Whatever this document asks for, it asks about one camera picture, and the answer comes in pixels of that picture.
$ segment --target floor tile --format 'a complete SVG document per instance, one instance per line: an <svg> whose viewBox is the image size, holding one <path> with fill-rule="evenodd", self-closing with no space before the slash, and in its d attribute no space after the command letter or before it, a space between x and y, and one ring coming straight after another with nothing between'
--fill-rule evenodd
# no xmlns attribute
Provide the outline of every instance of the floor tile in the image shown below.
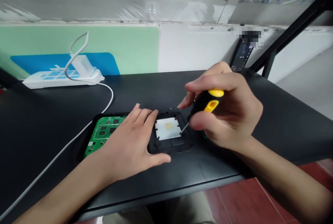
<svg viewBox="0 0 333 224"><path fill-rule="evenodd" d="M255 178L217 189L233 224L284 223Z"/></svg>
<svg viewBox="0 0 333 224"><path fill-rule="evenodd" d="M330 176L333 176L333 159L325 159L317 162Z"/></svg>
<svg viewBox="0 0 333 224"><path fill-rule="evenodd" d="M283 207L281 207L280 204L276 200L274 200L274 198L266 191L266 189L264 189L264 187L262 185L261 185L261 187L263 188L263 190L265 191L265 193L268 195L268 197L270 198L270 200L272 201L272 203L274 204L275 208L280 213L282 219L285 222L292 221L292 220L295 219L287 210L285 210Z"/></svg>
<svg viewBox="0 0 333 224"><path fill-rule="evenodd" d="M317 163L302 165L300 168L333 192L333 177Z"/></svg>
<svg viewBox="0 0 333 224"><path fill-rule="evenodd" d="M291 221L288 221L287 224L301 224L298 220L293 219Z"/></svg>
<svg viewBox="0 0 333 224"><path fill-rule="evenodd" d="M217 224L231 224L217 188L204 191Z"/></svg>

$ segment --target black table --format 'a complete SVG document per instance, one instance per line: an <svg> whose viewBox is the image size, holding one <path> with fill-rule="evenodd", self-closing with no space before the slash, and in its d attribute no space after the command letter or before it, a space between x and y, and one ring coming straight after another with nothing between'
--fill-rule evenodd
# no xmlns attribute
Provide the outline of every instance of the black table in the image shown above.
<svg viewBox="0 0 333 224"><path fill-rule="evenodd" d="M203 71L107 76L114 91L108 112L177 105L184 84ZM265 78L246 69L243 75L264 112L254 137L279 155L300 165L329 158L333 121ZM110 99L103 86L72 86L29 90L16 84L0 96L1 205L4 212ZM182 110L186 117L189 109ZM11 223L55 187L78 164L84 134L70 145L3 223ZM72 221L94 218L253 176L231 152L215 147L195 133L194 149L172 156L172 162L114 183L91 199Z"/></svg>

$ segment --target screwdriver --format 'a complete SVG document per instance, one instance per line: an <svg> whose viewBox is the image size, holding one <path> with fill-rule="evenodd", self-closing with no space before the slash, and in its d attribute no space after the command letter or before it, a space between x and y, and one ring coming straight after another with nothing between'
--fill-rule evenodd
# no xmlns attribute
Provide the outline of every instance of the screwdriver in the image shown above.
<svg viewBox="0 0 333 224"><path fill-rule="evenodd" d="M195 113L199 111L212 112L221 102L223 95L223 90L205 90L201 92L194 101L191 113L187 117L188 124L186 124L179 134L182 134L182 132L187 128L190 124L190 119Z"/></svg>

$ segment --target charging cable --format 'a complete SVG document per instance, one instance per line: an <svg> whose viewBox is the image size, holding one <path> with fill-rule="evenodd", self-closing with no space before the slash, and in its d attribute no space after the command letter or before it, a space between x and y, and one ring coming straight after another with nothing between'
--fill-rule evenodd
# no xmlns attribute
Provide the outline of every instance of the charging cable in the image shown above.
<svg viewBox="0 0 333 224"><path fill-rule="evenodd" d="M72 48L73 45L83 36L87 36L86 37L86 41L84 43L84 45L74 54L72 52ZM86 33L84 33L83 35L79 36L70 46L70 53L71 53L71 59L68 61L68 63L65 66L64 69L64 73L67 76L68 79L73 80L73 81L79 81L81 82L81 80L77 80L77 79L72 79L68 76L67 74L67 69L69 67L69 65L72 63L72 61L75 59L75 57L77 57L81 51L84 50L84 48L88 45L88 40L89 40L89 31L87 31ZM102 113L104 113L111 105L112 100L113 100L113 90L107 86L106 84L103 83L95 83L95 82L90 82L93 84L99 84L99 85L103 85L105 87L107 87L110 91L111 91L111 99L108 103L108 105L106 106L106 108L102 111ZM0 222L14 209L14 207L16 207L16 205L23 199L23 197L29 192L29 190L36 184L36 182L42 177L42 175L51 167L51 165L54 163L54 161L63 153L63 151L76 139L78 138L83 131L85 131L86 128L88 128L88 126L91 124L91 122L89 122L87 124L87 126L85 126L69 143L66 144L66 146L64 146L64 148L53 158L53 160L46 166L46 168L44 168L44 170L36 177L36 179L34 179L34 181L26 188L26 190L23 191L23 193L13 202L12 205L10 205L10 207L0 216Z"/></svg>

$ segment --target metal plate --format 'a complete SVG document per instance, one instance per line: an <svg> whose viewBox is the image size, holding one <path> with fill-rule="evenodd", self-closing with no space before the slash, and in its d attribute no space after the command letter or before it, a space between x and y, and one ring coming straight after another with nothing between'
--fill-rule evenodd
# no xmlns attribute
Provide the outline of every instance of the metal plate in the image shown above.
<svg viewBox="0 0 333 224"><path fill-rule="evenodd" d="M157 129L156 136L160 137L159 140L181 136L179 134L181 132L179 122L174 117L156 120L155 129Z"/></svg>

